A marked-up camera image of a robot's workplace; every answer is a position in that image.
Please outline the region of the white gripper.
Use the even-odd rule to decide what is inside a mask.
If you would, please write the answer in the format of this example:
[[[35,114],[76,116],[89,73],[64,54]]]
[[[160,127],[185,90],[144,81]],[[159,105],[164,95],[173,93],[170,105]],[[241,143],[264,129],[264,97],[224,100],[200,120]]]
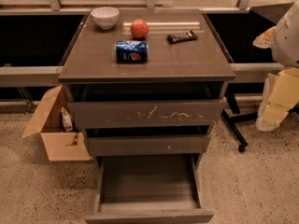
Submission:
[[[299,1],[293,3],[277,26],[257,36],[253,46],[260,49],[272,47],[274,61],[294,66],[276,75],[269,74],[264,82],[256,127],[260,131],[270,132],[299,103],[299,69],[295,68],[299,66]]]

